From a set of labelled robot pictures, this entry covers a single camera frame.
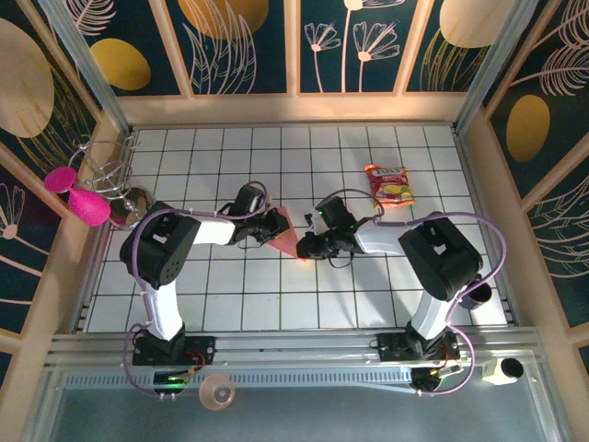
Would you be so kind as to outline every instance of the decorative wallpaper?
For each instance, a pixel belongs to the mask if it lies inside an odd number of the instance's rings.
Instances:
[[[0,143],[43,179],[96,121],[16,2],[0,5],[0,60]]]
[[[301,92],[391,92],[417,0],[301,0]]]
[[[0,166],[0,333],[21,333],[61,217]]]
[[[563,0],[491,116],[522,197],[589,131],[589,4]]]
[[[585,370],[587,370],[587,376],[589,376],[589,345],[579,347],[579,353],[581,354],[581,359],[585,365]]]
[[[89,84],[86,81],[86,79],[84,78],[84,76],[82,76],[82,73],[80,73],[80,70],[78,69],[78,67],[77,67],[74,59],[72,58],[72,55],[67,51],[67,49],[65,48],[65,46],[62,43],[61,39],[59,39],[57,37],[57,34],[55,33],[55,29],[53,28],[50,20],[47,19],[47,16],[43,12],[43,10],[40,7],[39,3],[37,3],[37,1],[35,1],[35,3],[33,3],[33,5],[37,8],[37,12],[39,13],[39,16],[45,22],[45,26],[47,26],[47,28],[52,33],[53,39],[57,42],[57,44],[61,48],[61,50],[64,53],[64,55],[67,57],[67,60],[70,62],[70,65],[75,69],[75,72],[77,73],[78,78],[80,79],[80,81],[82,81],[82,83],[84,83],[84,87],[86,88],[86,91],[88,92],[88,94],[90,94],[90,97],[92,97],[92,100],[94,101],[94,104],[98,107],[99,110],[102,110],[102,105],[100,104],[100,102],[96,98],[96,95],[94,95],[94,91],[89,86]]]
[[[589,158],[527,215],[569,325],[589,322]]]
[[[546,6],[546,4],[548,2],[549,2],[549,0],[537,0],[536,9],[534,10],[534,14],[532,15],[532,18],[530,18],[529,23],[525,27],[524,32],[522,32],[521,37],[519,38],[519,40],[517,41],[517,44],[515,45],[514,49],[512,50],[510,57],[505,62],[505,65],[503,66],[501,72],[497,75],[497,78],[495,79],[495,81],[491,85],[489,92],[487,92],[485,99],[482,101],[483,106],[486,107],[489,104],[489,102],[491,101],[491,99],[493,98],[493,95],[495,95],[497,88],[499,87],[499,85],[503,81],[503,76],[507,73],[507,70],[514,63],[514,58],[517,56],[519,51],[522,49],[522,46],[525,43],[525,39],[527,39],[527,36],[534,28],[534,25],[536,25],[536,22],[537,22],[538,18],[540,17],[540,14],[542,14],[542,11],[544,10],[544,7]]]
[[[514,0],[435,0],[408,92],[466,92]]]
[[[4,384],[6,373],[8,373],[8,366],[10,366],[11,360],[12,355],[10,353],[0,351],[0,391],[2,391],[2,385]]]
[[[195,95],[286,92],[283,0],[167,0]]]
[[[64,0],[64,5],[117,96],[179,94],[148,0]]]

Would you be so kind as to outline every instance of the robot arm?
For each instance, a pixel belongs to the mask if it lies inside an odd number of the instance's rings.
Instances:
[[[415,315],[406,326],[407,344],[419,358],[441,342],[446,314],[456,295],[477,276],[482,259],[447,219],[426,221],[415,228],[383,227],[373,218],[356,221],[340,197],[334,196],[306,217],[313,232],[297,244],[300,258],[325,260],[340,251],[354,254],[403,254],[424,291]]]
[[[220,212],[242,216],[256,212],[263,201],[263,193],[250,185],[239,191],[237,198]],[[155,203],[149,214],[168,209],[167,204]],[[184,216],[166,214],[149,222],[141,234],[137,249],[139,276],[146,282],[144,303],[150,317],[147,338],[150,344],[174,359],[181,346],[184,324],[178,311],[176,279],[184,266],[191,247],[195,244],[234,245],[253,237],[259,244],[276,238],[290,227],[288,219],[277,209],[239,221],[228,221],[214,216]],[[133,240],[137,229],[124,241],[121,260],[133,274]]]

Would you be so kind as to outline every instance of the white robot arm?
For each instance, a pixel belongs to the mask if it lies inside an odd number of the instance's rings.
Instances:
[[[457,294],[471,283],[482,259],[462,233],[447,219],[413,227],[384,227],[373,218],[356,221],[340,197],[322,202],[306,217],[313,228],[297,245],[300,258],[325,260],[340,251],[354,254],[384,252],[406,255],[424,291],[416,313],[406,326],[414,354],[424,356],[440,343],[446,315]]]
[[[194,216],[199,228],[194,237],[193,245],[218,244],[221,246],[231,243],[236,232],[236,224],[221,218]],[[155,289],[147,283],[144,294],[146,308],[153,313],[153,319],[148,331],[157,339],[171,341],[183,326],[182,317],[178,311],[176,296],[176,279]]]

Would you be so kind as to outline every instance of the black cylinder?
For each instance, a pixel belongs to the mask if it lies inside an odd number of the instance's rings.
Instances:
[[[480,287],[477,287],[472,292],[462,298],[460,306],[466,310],[474,310],[479,308],[491,299],[492,291],[491,287],[485,283]]]
[[[524,366],[517,359],[507,357],[501,361],[501,371],[508,378],[519,379],[524,375]]]

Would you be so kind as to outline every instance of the pink object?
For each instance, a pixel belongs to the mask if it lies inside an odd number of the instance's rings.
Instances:
[[[291,255],[294,258],[298,258],[296,255],[296,244],[298,243],[298,237],[296,235],[296,230],[293,229],[293,222],[291,221],[291,217],[288,215],[288,210],[286,210],[286,207],[284,206],[278,207],[277,210],[280,215],[283,215],[286,217],[286,219],[288,219],[290,228],[281,233],[272,241],[268,241],[266,244],[274,247],[279,251],[283,251],[284,253]]]
[[[74,189],[77,178],[73,168],[58,168],[45,177],[45,189],[49,192],[70,192],[69,205],[74,215],[87,225],[100,226],[110,216],[110,205],[95,192]]]
[[[199,399],[204,408],[212,412],[224,410],[236,397],[236,386],[228,375],[213,373],[199,387]]]
[[[76,177],[74,168],[58,168],[45,177],[45,189],[55,193],[67,192],[74,185]]]
[[[84,189],[70,189],[70,210],[91,227],[100,226],[110,216],[110,206],[100,195]]]

